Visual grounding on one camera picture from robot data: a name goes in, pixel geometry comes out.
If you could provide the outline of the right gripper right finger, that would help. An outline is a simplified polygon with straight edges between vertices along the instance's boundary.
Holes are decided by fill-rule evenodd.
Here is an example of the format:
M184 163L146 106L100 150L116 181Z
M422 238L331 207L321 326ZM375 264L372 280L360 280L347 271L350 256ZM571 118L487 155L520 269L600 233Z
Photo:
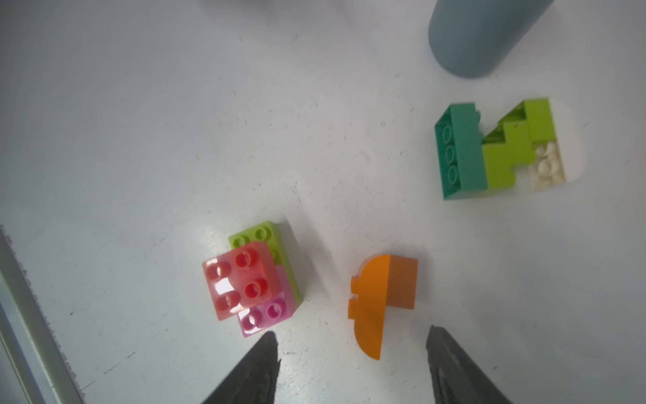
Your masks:
M431 326L427 357L436 403L511 404L446 328Z

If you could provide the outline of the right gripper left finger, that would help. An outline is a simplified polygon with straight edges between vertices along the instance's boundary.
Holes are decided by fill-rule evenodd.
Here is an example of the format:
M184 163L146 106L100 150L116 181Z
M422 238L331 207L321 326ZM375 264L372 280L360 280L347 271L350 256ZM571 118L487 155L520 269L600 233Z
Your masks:
M203 404L273 404L280 369L278 346L274 332L264 333Z

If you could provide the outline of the pink square lego brick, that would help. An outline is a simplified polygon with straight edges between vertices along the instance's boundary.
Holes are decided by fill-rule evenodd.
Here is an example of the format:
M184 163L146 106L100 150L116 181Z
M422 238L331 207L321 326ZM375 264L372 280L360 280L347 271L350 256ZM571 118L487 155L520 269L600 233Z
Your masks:
M237 314L245 338L291 318L298 308L284 266L278 265L277 272L283 290L272 299Z

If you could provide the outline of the red square lego brick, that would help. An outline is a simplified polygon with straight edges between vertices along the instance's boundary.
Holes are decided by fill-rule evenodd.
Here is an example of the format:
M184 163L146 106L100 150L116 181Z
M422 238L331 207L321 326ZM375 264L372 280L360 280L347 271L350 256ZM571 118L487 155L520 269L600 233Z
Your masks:
M250 242L202 264L216 316L223 321L283 291L266 242Z

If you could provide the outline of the orange long lego brick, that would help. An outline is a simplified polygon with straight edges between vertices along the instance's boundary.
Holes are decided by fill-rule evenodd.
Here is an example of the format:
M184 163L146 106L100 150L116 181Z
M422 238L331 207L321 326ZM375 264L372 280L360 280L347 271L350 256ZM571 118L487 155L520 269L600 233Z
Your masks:
M381 357L389 276L390 255L379 255L366 259L351 279L348 318L359 348L373 360Z

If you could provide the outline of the brown square lego brick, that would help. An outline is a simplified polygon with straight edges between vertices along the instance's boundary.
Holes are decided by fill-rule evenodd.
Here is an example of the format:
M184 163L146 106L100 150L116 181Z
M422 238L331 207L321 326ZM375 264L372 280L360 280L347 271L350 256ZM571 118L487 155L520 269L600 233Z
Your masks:
M386 306L413 310L417 295L419 261L400 256L390 256Z

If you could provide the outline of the lime square lego brick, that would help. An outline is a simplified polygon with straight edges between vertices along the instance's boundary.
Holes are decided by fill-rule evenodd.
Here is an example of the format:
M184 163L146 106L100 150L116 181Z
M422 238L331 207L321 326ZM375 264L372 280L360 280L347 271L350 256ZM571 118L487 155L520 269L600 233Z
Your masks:
M502 129L506 124L519 123L527 126L529 138L534 144L556 140L553 114L548 98L524 99L499 120L497 126Z
M502 122L482 144L488 192L507 190L516 183L515 169L536 160L525 121Z

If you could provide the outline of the white long lego brick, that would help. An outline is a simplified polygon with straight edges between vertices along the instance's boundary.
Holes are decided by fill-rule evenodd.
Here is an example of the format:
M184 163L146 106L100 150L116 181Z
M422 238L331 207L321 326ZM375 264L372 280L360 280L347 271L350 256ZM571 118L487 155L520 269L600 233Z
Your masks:
M535 150L537 159L528 168L533 191L571 183L585 171L586 154L582 138L583 126L575 111L565 102L548 98L555 141Z

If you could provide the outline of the dark green long lego brick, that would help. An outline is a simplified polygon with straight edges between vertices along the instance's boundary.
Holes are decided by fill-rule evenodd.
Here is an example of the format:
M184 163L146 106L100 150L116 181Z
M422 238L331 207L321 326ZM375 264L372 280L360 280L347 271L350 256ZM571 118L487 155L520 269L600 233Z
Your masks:
M457 103L434 126L444 200L467 199L488 189L479 123L474 103Z

